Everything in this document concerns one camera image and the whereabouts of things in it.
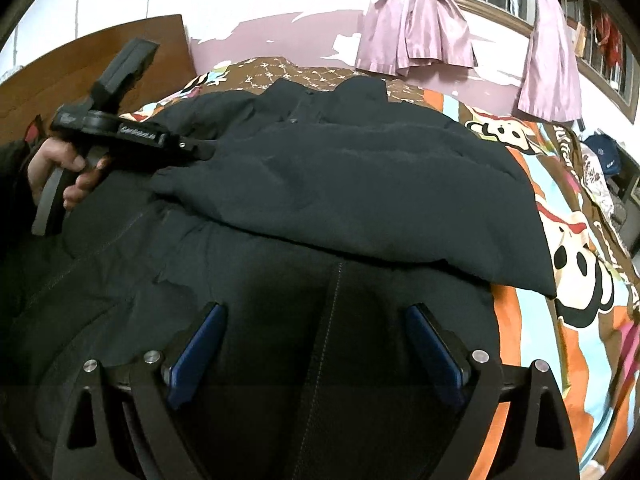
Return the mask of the left pink curtain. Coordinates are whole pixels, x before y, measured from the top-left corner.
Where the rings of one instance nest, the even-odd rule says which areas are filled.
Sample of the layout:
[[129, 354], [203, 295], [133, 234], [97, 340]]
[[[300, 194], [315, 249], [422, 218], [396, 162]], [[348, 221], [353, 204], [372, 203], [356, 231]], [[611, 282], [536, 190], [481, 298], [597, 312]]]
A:
[[454, 0], [371, 0], [363, 15], [355, 67], [406, 76], [442, 63], [475, 66], [469, 25]]

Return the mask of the right pink curtain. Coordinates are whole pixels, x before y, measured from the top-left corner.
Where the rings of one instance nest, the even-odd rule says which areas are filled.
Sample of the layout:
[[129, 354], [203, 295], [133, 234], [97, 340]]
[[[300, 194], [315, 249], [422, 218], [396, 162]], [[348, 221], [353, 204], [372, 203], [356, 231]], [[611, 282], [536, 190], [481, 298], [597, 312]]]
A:
[[559, 0], [536, 0], [518, 109], [545, 122], [582, 117], [576, 55]]

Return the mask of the large black jacket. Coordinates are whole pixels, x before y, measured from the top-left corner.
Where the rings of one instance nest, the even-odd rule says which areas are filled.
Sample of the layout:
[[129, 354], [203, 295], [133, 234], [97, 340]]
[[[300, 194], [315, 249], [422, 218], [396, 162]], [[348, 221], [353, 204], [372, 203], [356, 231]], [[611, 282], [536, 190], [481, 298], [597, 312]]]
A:
[[220, 359], [178, 416], [209, 479], [414, 479], [457, 425], [399, 321], [424, 304], [499, 351], [491, 289], [551, 296], [525, 171], [501, 144], [355, 77], [216, 92], [157, 122], [204, 162], [113, 170], [52, 240], [21, 236], [4, 294], [6, 426], [42, 471], [85, 360], [166, 346], [211, 302]]

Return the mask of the colourful cartoon bedspread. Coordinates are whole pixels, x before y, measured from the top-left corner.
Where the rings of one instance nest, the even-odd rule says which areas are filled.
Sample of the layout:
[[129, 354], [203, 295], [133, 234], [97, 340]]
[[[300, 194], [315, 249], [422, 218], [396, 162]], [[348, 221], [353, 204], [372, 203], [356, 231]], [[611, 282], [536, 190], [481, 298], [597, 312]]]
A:
[[[305, 70], [284, 58], [254, 58], [222, 75], [208, 73], [180, 92], [134, 113], [156, 119], [166, 108], [216, 92], [262, 94], [280, 80], [328, 92], [346, 80], [373, 78], [339, 68]], [[503, 145], [532, 185], [552, 260], [555, 292], [491, 289], [503, 363], [546, 361], [564, 402], [580, 476], [637, 478], [639, 299], [620, 240], [588, 192], [582, 148], [570, 130], [496, 116], [451, 96], [397, 79], [373, 78], [393, 103], [426, 107]]]

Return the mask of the brown wooden headboard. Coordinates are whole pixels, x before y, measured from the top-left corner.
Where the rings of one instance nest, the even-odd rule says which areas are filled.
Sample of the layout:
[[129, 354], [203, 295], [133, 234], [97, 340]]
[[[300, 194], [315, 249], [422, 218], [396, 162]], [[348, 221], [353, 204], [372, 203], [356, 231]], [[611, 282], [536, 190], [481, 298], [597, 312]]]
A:
[[122, 47], [137, 37], [160, 47], [150, 68], [122, 100], [121, 110], [134, 112], [183, 88], [195, 77], [179, 14], [99, 30], [37, 58], [1, 85], [1, 142], [23, 139], [36, 117], [50, 122], [60, 105], [85, 99]]

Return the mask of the pink curtain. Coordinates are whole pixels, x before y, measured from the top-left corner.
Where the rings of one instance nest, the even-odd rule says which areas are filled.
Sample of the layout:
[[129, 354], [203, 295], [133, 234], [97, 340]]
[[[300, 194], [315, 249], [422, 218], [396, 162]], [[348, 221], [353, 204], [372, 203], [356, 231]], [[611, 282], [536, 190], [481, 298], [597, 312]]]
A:
[[363, 15], [355, 67], [406, 76], [442, 63], [475, 66], [469, 25], [454, 0], [371, 0]]
[[536, 0], [518, 109], [545, 122], [582, 117], [576, 55], [559, 0]]

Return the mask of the brown wooden window frame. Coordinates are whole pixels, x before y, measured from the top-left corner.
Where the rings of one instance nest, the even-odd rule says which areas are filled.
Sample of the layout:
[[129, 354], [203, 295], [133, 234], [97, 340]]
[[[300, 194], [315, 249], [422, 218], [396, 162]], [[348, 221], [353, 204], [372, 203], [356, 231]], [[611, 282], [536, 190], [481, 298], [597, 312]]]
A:
[[[529, 37], [534, 27], [536, 0], [454, 0], [468, 22], [466, 14], [474, 13], [501, 26]], [[597, 0], [559, 0], [572, 40], [580, 77], [587, 77], [627, 116], [634, 118], [639, 99], [639, 64], [631, 53], [622, 32], [604, 5]], [[473, 46], [475, 66], [480, 67], [480, 50]], [[518, 97], [523, 81], [524, 65], [516, 72]], [[589, 108], [582, 103], [582, 117]]]

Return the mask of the dark blue cap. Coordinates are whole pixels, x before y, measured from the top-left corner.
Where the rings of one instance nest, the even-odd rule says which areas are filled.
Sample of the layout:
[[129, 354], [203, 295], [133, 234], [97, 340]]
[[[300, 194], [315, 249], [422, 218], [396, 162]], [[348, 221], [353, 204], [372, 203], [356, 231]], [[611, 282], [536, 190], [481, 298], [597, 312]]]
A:
[[614, 139], [605, 133], [595, 133], [588, 136], [585, 144], [597, 155], [605, 177], [614, 177], [620, 173], [622, 162]]

